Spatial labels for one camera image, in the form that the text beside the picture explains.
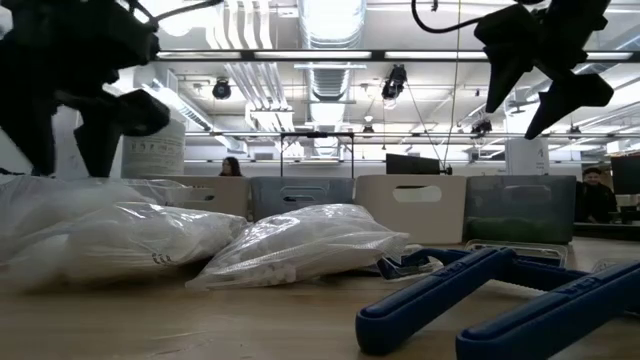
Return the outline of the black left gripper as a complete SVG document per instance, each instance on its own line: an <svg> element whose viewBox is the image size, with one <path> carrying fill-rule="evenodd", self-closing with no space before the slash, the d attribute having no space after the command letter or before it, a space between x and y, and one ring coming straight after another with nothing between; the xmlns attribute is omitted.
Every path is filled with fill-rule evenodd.
<svg viewBox="0 0 640 360"><path fill-rule="evenodd" d="M52 117L80 112L74 138L91 177L109 177L122 136L146 137L170 123L170 109L144 90L103 86L160 51L155 18L137 0L0 0L11 28L0 38L0 128L40 175L56 168Z"/></svg>

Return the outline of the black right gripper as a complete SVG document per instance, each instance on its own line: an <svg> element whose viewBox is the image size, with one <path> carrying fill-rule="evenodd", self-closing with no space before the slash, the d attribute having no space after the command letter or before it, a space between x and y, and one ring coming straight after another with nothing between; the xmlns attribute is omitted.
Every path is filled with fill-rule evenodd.
<svg viewBox="0 0 640 360"><path fill-rule="evenodd" d="M586 59L584 46L604 29L604 13L611 0L514 0L506 8L484 16L474 30L490 63L485 111L494 113L525 72L534 67L551 76ZM574 75L553 81L539 93L540 104L524 135L532 140L580 107L604 107L613 88L598 74Z"/></svg>

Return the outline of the clear bag of white items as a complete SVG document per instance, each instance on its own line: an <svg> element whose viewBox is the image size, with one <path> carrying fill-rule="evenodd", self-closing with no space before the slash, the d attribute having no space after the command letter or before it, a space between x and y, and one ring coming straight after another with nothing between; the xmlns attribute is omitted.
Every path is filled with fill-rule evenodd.
<svg viewBox="0 0 640 360"><path fill-rule="evenodd" d="M171 180L22 175L0 183L0 262L30 245L32 235L117 202L175 205L191 189Z"/></svg>
<svg viewBox="0 0 640 360"><path fill-rule="evenodd" d="M242 216L119 202L9 242L0 291L35 292L166 275L207 259L248 225Z"/></svg>
<svg viewBox="0 0 640 360"><path fill-rule="evenodd" d="M290 284L398 260L407 233L379 224L354 204L313 205L263 218L186 283L191 290Z"/></svg>

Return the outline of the white box with print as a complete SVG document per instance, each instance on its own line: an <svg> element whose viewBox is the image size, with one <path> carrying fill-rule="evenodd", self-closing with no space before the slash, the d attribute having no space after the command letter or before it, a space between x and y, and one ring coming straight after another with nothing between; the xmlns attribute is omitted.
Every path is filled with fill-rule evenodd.
<svg viewBox="0 0 640 360"><path fill-rule="evenodd" d="M507 140L505 163L508 175L547 175L549 173L547 140L542 138Z"/></svg>

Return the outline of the white plastic cup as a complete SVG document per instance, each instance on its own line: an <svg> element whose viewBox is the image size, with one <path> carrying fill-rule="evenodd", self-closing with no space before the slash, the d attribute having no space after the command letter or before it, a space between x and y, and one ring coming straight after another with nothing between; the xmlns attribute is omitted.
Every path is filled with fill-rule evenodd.
<svg viewBox="0 0 640 360"><path fill-rule="evenodd" d="M182 175L186 127L175 119L161 131L145 137L125 136L122 143L121 176Z"/></svg>

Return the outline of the dark grey plastic bin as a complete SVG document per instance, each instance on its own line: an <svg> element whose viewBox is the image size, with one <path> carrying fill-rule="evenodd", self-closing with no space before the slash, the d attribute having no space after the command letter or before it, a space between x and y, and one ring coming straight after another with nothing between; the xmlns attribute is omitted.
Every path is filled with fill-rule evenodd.
<svg viewBox="0 0 640 360"><path fill-rule="evenodd" d="M562 175L469 177L463 239L566 245L573 239L576 184Z"/></svg>

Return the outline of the black computer monitor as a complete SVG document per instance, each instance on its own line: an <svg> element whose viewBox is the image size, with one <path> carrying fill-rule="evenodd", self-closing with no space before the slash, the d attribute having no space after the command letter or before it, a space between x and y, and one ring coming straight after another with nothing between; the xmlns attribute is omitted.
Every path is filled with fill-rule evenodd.
<svg viewBox="0 0 640 360"><path fill-rule="evenodd" d="M611 170L616 195L640 194L640 155L612 157Z"/></svg>
<svg viewBox="0 0 640 360"><path fill-rule="evenodd" d="M387 175L439 175L440 163L436 159L408 155L387 154Z"/></svg>

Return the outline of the person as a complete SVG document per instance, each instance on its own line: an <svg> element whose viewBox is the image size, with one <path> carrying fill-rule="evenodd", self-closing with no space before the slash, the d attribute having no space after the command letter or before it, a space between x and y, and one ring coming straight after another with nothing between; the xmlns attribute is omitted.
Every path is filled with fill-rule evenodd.
<svg viewBox="0 0 640 360"><path fill-rule="evenodd" d="M222 168L219 173L221 177L242 177L239 160L236 157L229 156L222 161Z"/></svg>
<svg viewBox="0 0 640 360"><path fill-rule="evenodd" d="M594 224L608 224L617 211L613 191L601 182L601 170L587 168L583 180L576 183L575 221Z"/></svg>

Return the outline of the black ceiling spotlight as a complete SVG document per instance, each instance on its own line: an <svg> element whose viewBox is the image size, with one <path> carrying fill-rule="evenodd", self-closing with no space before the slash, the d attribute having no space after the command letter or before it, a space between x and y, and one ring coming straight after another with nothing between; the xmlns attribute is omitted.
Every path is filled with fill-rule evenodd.
<svg viewBox="0 0 640 360"><path fill-rule="evenodd" d="M232 95L228 78L217 78L211 91L212 96L217 100L227 100Z"/></svg>
<svg viewBox="0 0 640 360"><path fill-rule="evenodd" d="M403 64L394 64L384 82L381 96L384 100L395 100L404 90L407 72Z"/></svg>

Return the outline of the clear plastic blister package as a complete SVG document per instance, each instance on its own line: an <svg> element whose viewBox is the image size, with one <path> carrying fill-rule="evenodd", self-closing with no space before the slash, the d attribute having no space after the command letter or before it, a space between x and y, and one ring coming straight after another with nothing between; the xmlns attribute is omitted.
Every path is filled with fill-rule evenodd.
<svg viewBox="0 0 640 360"><path fill-rule="evenodd" d="M542 263L557 267L564 267L568 257L568 250L562 245L503 242L489 240L470 240L465 245L465 250L476 251L485 248L510 248L526 261Z"/></svg>

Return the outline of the clear beige plastic bin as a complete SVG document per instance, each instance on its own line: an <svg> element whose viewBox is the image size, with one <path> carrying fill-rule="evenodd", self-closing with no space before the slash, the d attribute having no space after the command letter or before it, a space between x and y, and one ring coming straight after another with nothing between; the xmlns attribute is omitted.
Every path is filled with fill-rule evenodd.
<svg viewBox="0 0 640 360"><path fill-rule="evenodd" d="M235 176L146 175L188 188L189 194L174 201L176 207L248 217L250 181Z"/></svg>

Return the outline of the white plastic bin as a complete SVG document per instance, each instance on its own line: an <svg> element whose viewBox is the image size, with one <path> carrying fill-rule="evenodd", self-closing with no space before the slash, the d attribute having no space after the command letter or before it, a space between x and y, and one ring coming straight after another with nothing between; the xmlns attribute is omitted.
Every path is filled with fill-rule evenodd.
<svg viewBox="0 0 640 360"><path fill-rule="evenodd" d="M466 178L448 175L366 175L355 184L355 202L374 219L422 245L462 241Z"/></svg>

